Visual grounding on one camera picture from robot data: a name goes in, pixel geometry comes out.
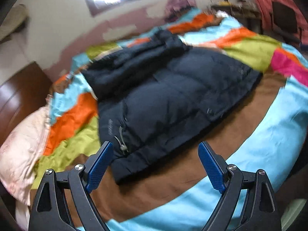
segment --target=chair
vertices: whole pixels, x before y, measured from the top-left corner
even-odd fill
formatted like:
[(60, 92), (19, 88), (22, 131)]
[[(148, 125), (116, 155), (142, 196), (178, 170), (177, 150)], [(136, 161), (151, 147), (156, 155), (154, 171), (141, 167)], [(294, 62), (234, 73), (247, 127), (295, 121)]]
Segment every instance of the chair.
[[(297, 26), (295, 11), (290, 7), (280, 3), (273, 2), (273, 13), (269, 13), (271, 16), (271, 24), (273, 32), (281, 35), (286, 43), (295, 42), (301, 43), (302, 28)], [(299, 39), (293, 35), (299, 30)]]

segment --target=blue textured pad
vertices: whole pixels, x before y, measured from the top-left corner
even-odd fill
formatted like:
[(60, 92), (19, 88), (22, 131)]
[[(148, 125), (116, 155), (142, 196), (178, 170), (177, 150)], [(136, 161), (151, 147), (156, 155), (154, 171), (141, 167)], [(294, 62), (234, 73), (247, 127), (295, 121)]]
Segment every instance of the blue textured pad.
[(224, 193), (226, 190), (224, 185), (224, 174), (217, 165), (216, 161), (213, 159), (209, 150), (202, 142), (198, 147), (198, 155), (213, 188), (218, 190), (221, 194)]
[(92, 190), (98, 188), (107, 167), (111, 163), (112, 157), (113, 145), (109, 143), (88, 172), (88, 180), (85, 189), (89, 194)]

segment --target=jacket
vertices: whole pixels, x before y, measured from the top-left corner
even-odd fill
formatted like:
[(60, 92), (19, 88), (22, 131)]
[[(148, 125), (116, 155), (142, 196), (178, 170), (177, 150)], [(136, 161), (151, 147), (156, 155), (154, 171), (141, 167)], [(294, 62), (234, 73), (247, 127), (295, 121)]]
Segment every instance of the jacket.
[(114, 144), (117, 183), (210, 131), (261, 77), (226, 55), (186, 46), (167, 30), (105, 56), (83, 75), (98, 98), (100, 141)]

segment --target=screw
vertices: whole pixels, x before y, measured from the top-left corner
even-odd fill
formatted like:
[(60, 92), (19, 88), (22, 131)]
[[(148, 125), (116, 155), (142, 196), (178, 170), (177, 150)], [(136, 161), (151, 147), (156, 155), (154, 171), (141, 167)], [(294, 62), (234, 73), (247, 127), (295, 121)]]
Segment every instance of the screw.
[(228, 168), (229, 168), (230, 170), (232, 170), (232, 171), (234, 171), (234, 170), (237, 169), (237, 167), (236, 167), (234, 164), (228, 165)]
[(51, 168), (49, 168), (49, 169), (47, 169), (46, 171), (45, 171), (45, 174), (47, 174), (47, 175), (50, 175), (52, 173), (52, 169)]
[(76, 170), (81, 170), (81, 169), (83, 169), (83, 165), (82, 164), (77, 164), (76, 166), (75, 166), (75, 169)]
[(264, 176), (264, 175), (265, 175), (265, 171), (264, 171), (263, 169), (260, 169), (260, 170), (259, 170), (259, 174), (262, 175), (262, 176)]

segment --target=wooden headboard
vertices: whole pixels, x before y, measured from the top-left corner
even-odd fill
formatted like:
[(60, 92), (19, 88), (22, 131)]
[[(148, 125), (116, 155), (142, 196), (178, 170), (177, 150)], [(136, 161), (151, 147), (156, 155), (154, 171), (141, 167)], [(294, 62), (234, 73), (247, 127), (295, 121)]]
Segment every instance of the wooden headboard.
[(0, 146), (25, 117), (46, 104), (50, 86), (50, 79), (35, 62), (0, 85)]

